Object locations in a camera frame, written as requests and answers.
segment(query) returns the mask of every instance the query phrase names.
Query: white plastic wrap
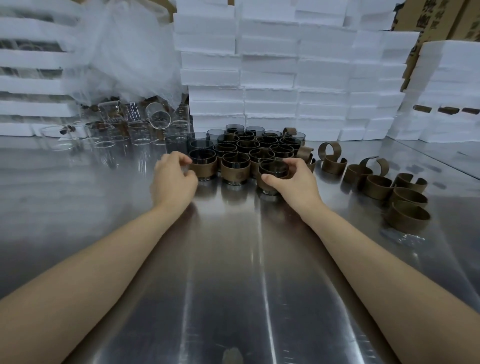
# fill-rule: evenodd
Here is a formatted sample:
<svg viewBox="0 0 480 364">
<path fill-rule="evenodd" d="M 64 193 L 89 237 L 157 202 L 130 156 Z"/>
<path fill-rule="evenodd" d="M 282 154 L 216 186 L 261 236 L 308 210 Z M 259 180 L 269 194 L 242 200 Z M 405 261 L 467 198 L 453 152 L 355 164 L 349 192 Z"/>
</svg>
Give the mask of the white plastic wrap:
<svg viewBox="0 0 480 364">
<path fill-rule="evenodd" d="M 74 60 L 63 72 L 68 94 L 85 105 L 158 95 L 175 109 L 183 90 L 181 61 L 167 10 L 148 0 L 89 0 L 83 7 L 73 29 L 76 44 L 64 49 Z"/>
</svg>

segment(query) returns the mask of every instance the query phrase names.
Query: metal table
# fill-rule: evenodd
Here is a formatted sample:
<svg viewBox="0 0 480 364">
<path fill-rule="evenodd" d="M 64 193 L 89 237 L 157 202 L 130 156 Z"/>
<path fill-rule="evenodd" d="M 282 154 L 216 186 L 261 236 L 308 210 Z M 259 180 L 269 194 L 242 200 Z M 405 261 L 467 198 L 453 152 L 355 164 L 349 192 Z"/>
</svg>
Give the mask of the metal table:
<svg viewBox="0 0 480 364">
<path fill-rule="evenodd" d="M 391 161 L 389 177 L 409 171 L 427 179 L 433 220 L 424 239 L 404 241 L 385 226 L 377 202 L 317 166 L 324 201 L 480 312 L 479 228 L 471 218 L 480 182 L 389 139 L 341 145 L 349 163 L 380 155 Z M 86 152 L 44 151 L 35 138 L 0 138 L 0 153 L 0 297 L 150 207 L 151 149 L 135 149 L 115 168 Z M 253 181 L 231 187 L 216 179 L 201 183 L 66 362 L 221 363 L 238 353 L 246 364 L 397 363 L 295 212 Z"/>
<path fill-rule="evenodd" d="M 400 140 L 400 143 L 480 180 L 480 143 L 426 143 Z"/>
</svg>

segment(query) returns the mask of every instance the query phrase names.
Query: reflective metal surface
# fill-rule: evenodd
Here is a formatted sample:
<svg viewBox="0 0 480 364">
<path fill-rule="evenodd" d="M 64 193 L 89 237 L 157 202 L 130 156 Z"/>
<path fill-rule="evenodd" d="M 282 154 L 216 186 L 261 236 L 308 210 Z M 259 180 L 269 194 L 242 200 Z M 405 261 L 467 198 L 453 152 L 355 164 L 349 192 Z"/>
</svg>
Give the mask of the reflective metal surface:
<svg viewBox="0 0 480 364">
<path fill-rule="evenodd" d="M 320 143 L 307 143 L 318 148 Z M 349 163 L 380 155 L 388 178 L 429 181 L 421 239 L 389 229 L 378 202 L 315 174 L 324 201 L 480 312 L 480 182 L 392 140 L 342 142 Z M 0 297 L 150 207 L 158 150 L 96 158 L 0 138 Z M 397 363 L 313 232 L 254 181 L 202 182 L 124 296 L 67 363 Z"/>
<path fill-rule="evenodd" d="M 399 142 L 480 179 L 480 142 L 426 143 L 421 140 L 399 140 Z"/>
</svg>

